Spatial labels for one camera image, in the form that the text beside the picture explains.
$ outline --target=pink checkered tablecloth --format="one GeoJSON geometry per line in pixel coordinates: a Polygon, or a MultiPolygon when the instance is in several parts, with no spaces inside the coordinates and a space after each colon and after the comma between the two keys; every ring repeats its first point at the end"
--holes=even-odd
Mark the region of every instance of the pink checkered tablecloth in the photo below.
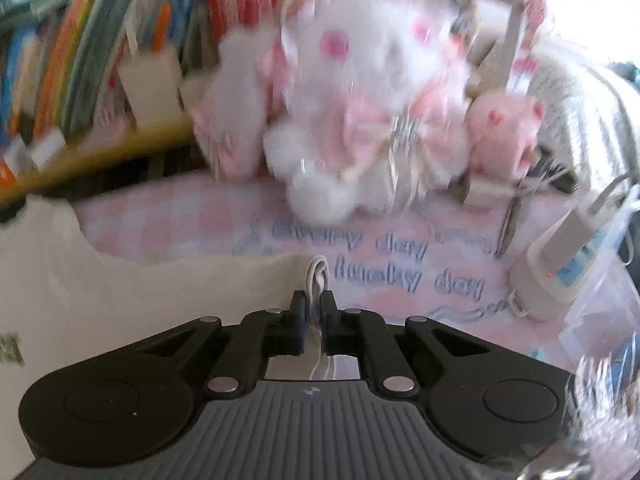
{"type": "Polygon", "coordinates": [[[576,201],[536,197],[500,260],[493,253],[504,210],[469,210],[437,195],[395,218],[361,215],[340,228],[311,228],[288,210],[273,180],[222,186],[196,172],[97,196],[75,210],[95,249],[129,260],[324,254],[341,308],[360,306],[397,322],[430,316],[573,369],[584,352],[604,356],[638,328],[640,300],[622,264],[612,264],[593,306],[569,327],[516,318],[506,302],[506,271],[576,201]]]}

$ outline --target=wooden shelf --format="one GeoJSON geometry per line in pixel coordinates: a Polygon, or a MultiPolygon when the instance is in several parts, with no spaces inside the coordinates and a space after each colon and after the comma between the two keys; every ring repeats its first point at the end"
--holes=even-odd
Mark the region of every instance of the wooden shelf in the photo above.
{"type": "Polygon", "coordinates": [[[82,147],[81,142],[70,144],[42,171],[22,174],[13,186],[0,189],[0,205],[125,160],[187,146],[192,140],[191,118],[185,115],[170,123],[131,130],[123,139],[113,143],[105,142],[94,147],[82,147]]]}

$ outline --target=beige cloth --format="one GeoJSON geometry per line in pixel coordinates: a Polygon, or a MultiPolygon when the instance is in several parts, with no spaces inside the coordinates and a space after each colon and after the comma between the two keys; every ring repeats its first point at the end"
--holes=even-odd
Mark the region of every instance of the beige cloth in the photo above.
{"type": "MultiPolygon", "coordinates": [[[[294,290],[313,298],[326,282],[322,256],[153,264],[105,256],[83,237],[68,203],[30,198],[0,229],[0,335],[17,333],[24,359],[24,366],[0,362],[0,480],[33,460],[17,410],[38,378],[200,316],[236,324],[255,310],[288,308],[294,290]]],[[[318,343],[310,331],[305,355],[272,359],[268,376],[327,378],[333,365],[318,343]]]]}

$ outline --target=pink eye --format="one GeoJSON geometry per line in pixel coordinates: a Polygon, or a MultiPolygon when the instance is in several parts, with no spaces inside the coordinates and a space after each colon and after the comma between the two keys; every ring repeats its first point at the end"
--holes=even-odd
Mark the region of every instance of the pink eye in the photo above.
{"type": "Polygon", "coordinates": [[[349,38],[342,30],[328,30],[320,39],[320,51],[332,59],[344,59],[349,52],[349,38]]]}
{"type": "Polygon", "coordinates": [[[414,36],[418,43],[426,44],[431,35],[431,25],[428,22],[415,22],[413,26],[414,36]]]}

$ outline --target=white logo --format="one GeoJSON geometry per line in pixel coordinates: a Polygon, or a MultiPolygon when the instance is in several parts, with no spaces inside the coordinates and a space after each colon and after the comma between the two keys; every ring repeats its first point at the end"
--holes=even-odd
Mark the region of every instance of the white logo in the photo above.
{"type": "Polygon", "coordinates": [[[315,386],[312,386],[311,388],[307,388],[306,390],[302,390],[303,392],[305,392],[309,397],[313,397],[315,394],[320,393],[320,388],[316,388],[315,386]]]}

